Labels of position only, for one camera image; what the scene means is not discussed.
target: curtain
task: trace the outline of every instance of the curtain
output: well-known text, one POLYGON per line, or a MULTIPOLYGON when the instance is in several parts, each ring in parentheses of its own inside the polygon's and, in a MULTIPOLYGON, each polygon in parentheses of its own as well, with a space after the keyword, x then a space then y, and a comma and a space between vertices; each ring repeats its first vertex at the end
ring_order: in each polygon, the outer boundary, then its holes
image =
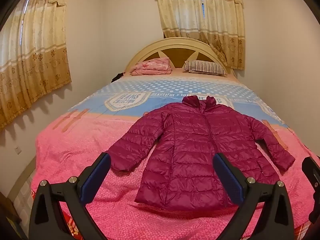
POLYGON ((157 0, 166 37, 209 44, 227 67, 243 70, 245 37, 242 0, 157 0))
POLYGON ((0 32, 0 129, 71 82, 66 0, 21 0, 0 32))

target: floor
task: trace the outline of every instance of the floor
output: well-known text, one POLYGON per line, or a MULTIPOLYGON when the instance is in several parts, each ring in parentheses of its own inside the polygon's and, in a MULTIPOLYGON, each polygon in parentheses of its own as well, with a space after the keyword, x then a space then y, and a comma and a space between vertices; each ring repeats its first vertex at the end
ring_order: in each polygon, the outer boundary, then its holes
POLYGON ((13 205, 21 218, 20 226, 26 236, 28 236, 29 232, 29 221, 30 221, 30 214, 31 208, 33 204, 33 198, 31 196, 31 181, 35 174, 36 170, 34 170, 27 181, 23 184, 21 190, 19 191, 17 197, 15 198, 13 205))

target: maroon quilted jacket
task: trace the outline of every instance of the maroon quilted jacket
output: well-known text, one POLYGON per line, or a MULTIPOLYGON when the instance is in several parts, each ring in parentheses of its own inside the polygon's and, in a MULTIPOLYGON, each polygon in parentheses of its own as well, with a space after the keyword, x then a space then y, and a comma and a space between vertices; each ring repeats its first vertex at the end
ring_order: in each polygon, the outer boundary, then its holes
POLYGON ((132 171, 159 138, 143 172, 135 201, 167 210, 217 210, 231 206, 212 167, 215 153, 224 153, 246 177, 275 183, 279 177, 257 149, 264 140, 281 171, 295 161, 272 132, 253 117, 240 114, 213 97, 185 97, 140 118, 110 147, 112 167, 132 171))

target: silver bolt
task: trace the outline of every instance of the silver bolt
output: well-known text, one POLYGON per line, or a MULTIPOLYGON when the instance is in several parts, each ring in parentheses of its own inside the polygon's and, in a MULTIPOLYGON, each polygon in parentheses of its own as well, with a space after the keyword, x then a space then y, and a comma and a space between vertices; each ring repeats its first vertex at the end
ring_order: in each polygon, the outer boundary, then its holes
POLYGON ((248 181, 250 184, 256 183, 256 180, 255 180, 253 177, 247 178, 247 181, 248 181))
POLYGON ((47 185, 47 181, 46 181, 46 180, 43 180, 43 181, 40 182, 40 186, 43 187, 43 186, 45 186, 45 185, 47 185))
POLYGON ((77 181, 77 177, 70 177, 69 182, 75 183, 77 181))
POLYGON ((279 181, 277 182, 277 184, 278 184, 279 187, 283 187, 283 186, 284 186, 284 183, 283 183, 283 181, 281 181, 281 180, 279 180, 279 181))

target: bed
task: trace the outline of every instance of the bed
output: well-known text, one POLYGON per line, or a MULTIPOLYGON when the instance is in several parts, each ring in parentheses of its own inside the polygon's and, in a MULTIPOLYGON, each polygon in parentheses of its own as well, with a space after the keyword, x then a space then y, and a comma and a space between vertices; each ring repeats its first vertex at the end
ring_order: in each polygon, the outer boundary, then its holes
MULTIPOLYGON (((38 135, 36 174, 31 189, 35 192, 43 179, 58 183, 79 175, 145 113, 181 102, 184 96, 197 95, 202 100, 210 95, 218 103, 264 122, 296 158, 285 174, 274 168, 288 188, 296 237, 301 239, 310 225, 308 214, 313 209, 313 188, 301 171, 301 162, 307 156, 318 159, 270 107, 236 79, 232 69, 226 69, 227 77, 184 72, 184 62, 196 59, 223 65, 209 45, 188 38, 167 38, 142 49, 129 62, 122 78, 72 107, 38 135), (128 73, 133 65, 159 57, 169 57, 174 68, 171 74, 131 76, 128 73)), ((265 149, 259 149, 268 158, 265 149)), ((95 200, 87 205, 106 237, 160 239, 162 235, 162 239, 215 239, 235 208, 217 212, 168 212, 134 202, 147 159, 132 173, 109 172, 95 200)), ((251 235, 261 207, 257 207, 244 238, 251 235)), ((66 205, 62 209, 74 237, 81 239, 66 205)))

